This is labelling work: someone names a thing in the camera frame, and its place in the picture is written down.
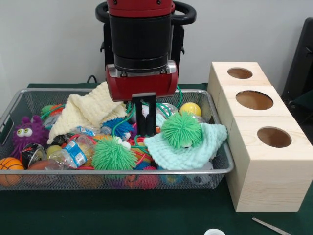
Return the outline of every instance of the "mesh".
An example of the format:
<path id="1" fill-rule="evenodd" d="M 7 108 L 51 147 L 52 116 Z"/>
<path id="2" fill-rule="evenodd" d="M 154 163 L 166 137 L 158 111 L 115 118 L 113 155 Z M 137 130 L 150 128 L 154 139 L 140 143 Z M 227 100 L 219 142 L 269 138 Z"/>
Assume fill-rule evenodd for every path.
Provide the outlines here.
<path id="1" fill-rule="evenodd" d="M 201 90 L 182 90 L 182 104 L 186 102 L 197 103 L 202 110 L 202 117 L 209 123 L 214 123 L 212 116 L 213 103 L 210 102 L 208 94 Z M 12 107 L 10 117 L 14 122 L 13 130 L 16 125 L 20 124 L 23 116 L 38 114 L 45 105 L 65 104 L 70 94 L 85 95 L 88 91 L 81 90 L 49 90 L 40 91 L 39 89 L 24 91 L 18 98 L 16 105 Z M 158 99 L 161 103 L 171 103 L 177 105 L 179 103 L 179 92 L 172 97 Z M 13 151 L 12 145 L 13 131 L 9 134 L 4 145 L 0 146 L 0 159 L 8 157 Z M 177 175 L 172 173 L 168 175 L 149 175 L 134 174 L 125 175 L 120 171 L 117 175 L 119 179 L 115 179 L 116 175 L 109 175 L 104 172 L 103 175 L 82 175 L 67 174 L 67 171 L 56 171 L 51 174 L 23 174 L 24 171 L 18 171 L 18 175 L 4 175 L 4 171 L 0 170 L 0 184 L 9 182 L 10 186 L 0 186 L 0 190 L 82 190 L 82 189 L 193 189 L 207 188 L 215 189 L 224 174 L 215 173 L 215 170 L 223 170 L 229 168 L 229 156 L 227 156 L 227 143 L 225 142 L 218 150 L 216 158 L 213 159 L 214 170 L 210 170 L 208 174 L 186 174 L 182 171 Z"/>

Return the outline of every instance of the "plastic bottle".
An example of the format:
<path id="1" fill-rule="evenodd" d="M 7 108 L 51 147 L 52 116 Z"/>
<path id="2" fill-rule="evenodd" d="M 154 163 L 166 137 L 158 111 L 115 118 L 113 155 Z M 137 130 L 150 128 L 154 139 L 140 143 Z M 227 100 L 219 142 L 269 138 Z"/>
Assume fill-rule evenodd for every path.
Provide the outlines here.
<path id="1" fill-rule="evenodd" d="M 86 136 L 79 136 L 76 140 L 70 141 L 63 149 L 53 152 L 49 159 L 59 163 L 57 169 L 66 170 L 78 168 L 86 163 L 93 155 L 93 143 Z"/>

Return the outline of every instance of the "black cable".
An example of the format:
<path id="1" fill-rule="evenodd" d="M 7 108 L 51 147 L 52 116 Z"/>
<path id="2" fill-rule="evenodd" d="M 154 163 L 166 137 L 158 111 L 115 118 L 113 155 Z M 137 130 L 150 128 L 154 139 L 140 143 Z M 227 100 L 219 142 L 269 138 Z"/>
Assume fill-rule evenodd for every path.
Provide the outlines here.
<path id="1" fill-rule="evenodd" d="M 91 79 L 91 78 L 94 79 L 94 82 L 95 82 L 95 83 L 98 83 L 98 81 L 97 81 L 97 79 L 96 79 L 96 77 L 95 77 L 94 75 L 90 75 L 90 76 L 89 76 L 89 78 L 88 78 L 88 80 L 87 80 L 87 83 L 90 82 L 90 79 Z"/>

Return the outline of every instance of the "metal basket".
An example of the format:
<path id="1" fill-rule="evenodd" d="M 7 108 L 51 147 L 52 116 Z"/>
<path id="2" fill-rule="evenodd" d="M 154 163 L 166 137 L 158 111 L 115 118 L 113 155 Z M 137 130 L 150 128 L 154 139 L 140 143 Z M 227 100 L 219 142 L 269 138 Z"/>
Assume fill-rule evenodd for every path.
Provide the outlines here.
<path id="1" fill-rule="evenodd" d="M 0 119 L 0 159 L 13 150 L 12 135 L 23 116 L 40 114 L 45 105 L 66 103 L 70 94 L 86 95 L 91 89 L 26 89 L 18 92 Z M 182 90 L 183 102 L 197 103 L 202 117 L 220 123 L 211 96 L 203 90 Z M 158 102 L 177 105 L 179 92 Z M 225 141 L 213 162 L 214 170 L 0 170 L 3 177 L 20 178 L 17 184 L 0 190 L 82 190 L 82 189 L 214 189 L 233 169 L 232 156 Z"/>

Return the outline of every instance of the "robot handle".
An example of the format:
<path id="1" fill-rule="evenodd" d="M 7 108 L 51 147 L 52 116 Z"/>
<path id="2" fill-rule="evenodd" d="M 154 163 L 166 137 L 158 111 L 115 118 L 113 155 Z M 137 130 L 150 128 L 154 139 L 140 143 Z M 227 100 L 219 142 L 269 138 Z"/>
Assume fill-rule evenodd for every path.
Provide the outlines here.
<path id="1" fill-rule="evenodd" d="M 172 25 L 187 25 L 196 21 L 196 10 L 185 3 L 173 1 L 175 3 L 175 10 L 185 13 L 184 15 L 172 15 Z"/>
<path id="2" fill-rule="evenodd" d="M 103 22 L 109 23 L 109 7 L 107 2 L 103 2 L 96 7 L 96 18 Z"/>

